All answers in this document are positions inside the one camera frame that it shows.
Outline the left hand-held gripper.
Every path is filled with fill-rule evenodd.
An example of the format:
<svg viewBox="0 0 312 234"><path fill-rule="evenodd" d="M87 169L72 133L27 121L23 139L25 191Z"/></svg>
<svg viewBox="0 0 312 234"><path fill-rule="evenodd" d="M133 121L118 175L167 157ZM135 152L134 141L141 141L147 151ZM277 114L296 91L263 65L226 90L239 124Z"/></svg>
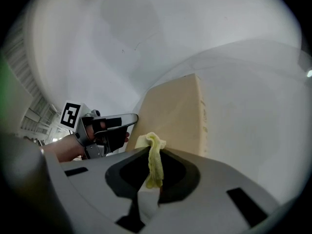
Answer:
<svg viewBox="0 0 312 234"><path fill-rule="evenodd" d="M86 127L95 121L104 121L106 129L98 132L99 139L91 141ZM138 122L137 114L102 116L98 110L90 110L83 103L66 102L60 124L73 132L84 147L86 159L105 157L124 146L129 140L128 127Z"/></svg>

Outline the tan cutting board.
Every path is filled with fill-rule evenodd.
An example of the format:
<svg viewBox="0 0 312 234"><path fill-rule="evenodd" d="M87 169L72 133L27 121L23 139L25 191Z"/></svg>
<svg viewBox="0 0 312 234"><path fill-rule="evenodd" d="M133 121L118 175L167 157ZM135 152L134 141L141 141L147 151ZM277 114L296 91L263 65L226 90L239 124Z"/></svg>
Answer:
<svg viewBox="0 0 312 234"><path fill-rule="evenodd" d="M141 104L126 151L149 132L166 141L166 148L205 156L208 152L207 113L196 74L151 88Z"/></svg>

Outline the person's left hand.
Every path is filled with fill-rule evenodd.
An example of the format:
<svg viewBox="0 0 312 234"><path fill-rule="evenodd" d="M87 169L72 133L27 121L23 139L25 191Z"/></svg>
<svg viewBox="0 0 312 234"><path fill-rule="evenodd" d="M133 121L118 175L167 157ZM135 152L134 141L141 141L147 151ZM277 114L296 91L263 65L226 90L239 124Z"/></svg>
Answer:
<svg viewBox="0 0 312 234"><path fill-rule="evenodd" d="M91 141L95 141L100 138L98 132L104 131L105 129L106 125L104 121L95 121L86 127L86 133Z"/></svg>

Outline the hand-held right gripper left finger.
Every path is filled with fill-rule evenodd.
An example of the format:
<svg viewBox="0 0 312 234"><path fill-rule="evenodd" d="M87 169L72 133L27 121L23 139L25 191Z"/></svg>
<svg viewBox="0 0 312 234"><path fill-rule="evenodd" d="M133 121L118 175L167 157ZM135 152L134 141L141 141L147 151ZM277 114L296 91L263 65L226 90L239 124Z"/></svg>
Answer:
<svg viewBox="0 0 312 234"><path fill-rule="evenodd" d="M149 234L138 191L148 175L149 148L61 164L62 202L74 234Z"/></svg>

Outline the yellow-green cloth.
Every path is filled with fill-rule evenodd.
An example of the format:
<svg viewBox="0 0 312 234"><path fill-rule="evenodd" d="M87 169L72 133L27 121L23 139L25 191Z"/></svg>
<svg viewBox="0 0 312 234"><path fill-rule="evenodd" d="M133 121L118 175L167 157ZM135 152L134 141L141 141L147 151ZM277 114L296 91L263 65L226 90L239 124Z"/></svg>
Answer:
<svg viewBox="0 0 312 234"><path fill-rule="evenodd" d="M146 178L146 188L161 188L164 180L164 171L160 151L166 146L166 141L161 140L154 132L141 135L137 138L135 149L150 147L148 153L149 174Z"/></svg>

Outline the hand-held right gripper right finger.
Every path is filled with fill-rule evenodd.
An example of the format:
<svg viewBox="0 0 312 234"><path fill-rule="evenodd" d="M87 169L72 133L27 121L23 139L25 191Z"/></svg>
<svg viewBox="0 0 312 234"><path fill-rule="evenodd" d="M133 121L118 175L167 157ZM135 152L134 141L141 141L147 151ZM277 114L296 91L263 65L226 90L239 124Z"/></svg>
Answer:
<svg viewBox="0 0 312 234"><path fill-rule="evenodd" d="M146 225L146 234L238 234L250 228L228 190L240 188L267 215L278 201L237 169L213 159L167 149L193 163L200 172L195 190L183 201L161 204Z"/></svg>

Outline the person's left forearm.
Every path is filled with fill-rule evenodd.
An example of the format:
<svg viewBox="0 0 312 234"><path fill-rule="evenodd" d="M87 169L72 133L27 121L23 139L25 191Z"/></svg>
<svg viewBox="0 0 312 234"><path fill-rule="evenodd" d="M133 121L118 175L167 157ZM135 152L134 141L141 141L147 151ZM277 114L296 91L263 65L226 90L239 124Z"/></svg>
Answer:
<svg viewBox="0 0 312 234"><path fill-rule="evenodd" d="M74 134L42 147L44 153L52 153L59 162L69 162L84 155L84 147L77 141Z"/></svg>

